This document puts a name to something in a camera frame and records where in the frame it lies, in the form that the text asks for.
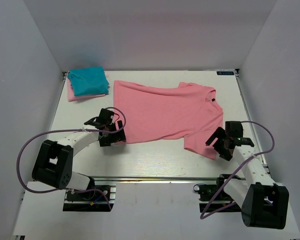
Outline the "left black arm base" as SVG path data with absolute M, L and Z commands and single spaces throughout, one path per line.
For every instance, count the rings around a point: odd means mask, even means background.
M 102 183 L 96 185 L 96 189 L 90 192 L 77 193 L 67 190 L 63 202 L 63 212 L 110 212 L 115 204 L 116 185 Z

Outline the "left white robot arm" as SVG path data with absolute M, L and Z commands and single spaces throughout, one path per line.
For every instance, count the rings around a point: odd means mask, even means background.
M 98 116 L 86 121 L 80 129 L 50 131 L 50 134 L 71 134 L 59 140 L 48 139 L 41 144 L 32 170 L 32 179 L 58 190 L 74 190 L 86 200 L 93 198 L 96 187 L 92 184 L 92 178 L 73 171 L 74 157 L 95 142 L 99 142 L 101 147 L 125 142 L 126 123 L 121 110 L 106 107 L 100 110 Z

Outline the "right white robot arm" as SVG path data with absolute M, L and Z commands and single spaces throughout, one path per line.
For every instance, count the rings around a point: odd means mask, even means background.
M 205 144 L 213 146 L 222 159 L 234 159 L 238 167 L 232 174 L 222 174 L 217 178 L 216 190 L 202 210 L 200 219 L 237 205 L 245 226 L 284 229 L 289 191 L 272 179 L 258 159 L 273 151 L 275 141 L 271 142 L 270 149 L 252 153 L 244 159 L 248 152 L 245 147 L 255 145 L 250 138 L 244 137 L 242 121 L 226 121 L 225 127 L 218 127 Z

